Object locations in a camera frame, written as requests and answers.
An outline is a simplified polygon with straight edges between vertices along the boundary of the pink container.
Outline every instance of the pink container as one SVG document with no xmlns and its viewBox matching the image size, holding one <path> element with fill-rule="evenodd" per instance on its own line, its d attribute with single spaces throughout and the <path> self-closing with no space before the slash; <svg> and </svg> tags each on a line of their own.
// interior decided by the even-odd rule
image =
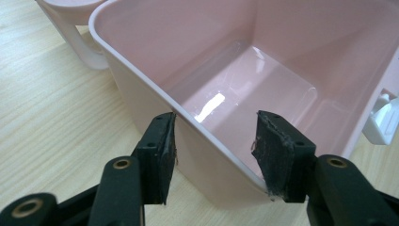
<svg viewBox="0 0 399 226">
<path fill-rule="evenodd" d="M 138 128 L 176 112 L 180 171 L 225 208 L 269 201 L 258 110 L 347 157 L 380 93 L 399 94 L 393 1 L 110 0 L 89 29 Z"/>
</svg>

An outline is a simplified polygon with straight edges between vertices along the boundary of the wood grain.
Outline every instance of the wood grain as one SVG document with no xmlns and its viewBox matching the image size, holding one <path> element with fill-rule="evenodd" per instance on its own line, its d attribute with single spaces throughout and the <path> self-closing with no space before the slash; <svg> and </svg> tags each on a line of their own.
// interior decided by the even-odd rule
<svg viewBox="0 0 399 226">
<path fill-rule="evenodd" d="M 62 202 L 97 184 L 104 164 L 129 154 L 141 135 L 112 74 L 87 68 L 35 1 L 1 6 L 0 209 L 36 192 Z M 396 197 L 398 136 L 388 147 L 361 136 L 351 157 L 376 188 Z M 147 225 L 309 225 L 305 208 L 217 209 L 175 170 L 168 205 L 147 206 L 146 218 Z"/>
</svg>

